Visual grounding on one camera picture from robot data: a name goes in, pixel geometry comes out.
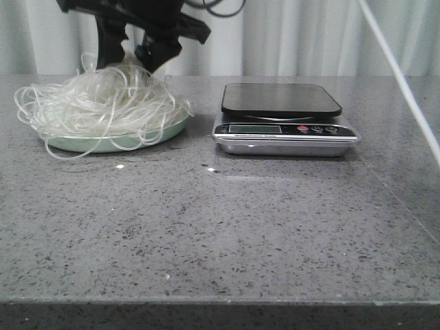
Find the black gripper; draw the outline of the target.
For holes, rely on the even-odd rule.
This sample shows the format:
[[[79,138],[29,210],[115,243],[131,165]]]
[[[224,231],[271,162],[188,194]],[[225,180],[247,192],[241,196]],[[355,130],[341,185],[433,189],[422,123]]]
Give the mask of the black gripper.
[[[121,42],[128,39],[127,23],[147,32],[135,49],[135,56],[150,73],[180,54],[181,44],[170,37],[183,36],[204,44],[210,35],[210,28],[203,21],[182,12],[183,1],[72,0],[57,4],[63,12],[75,10],[96,17],[97,69],[123,60]]]

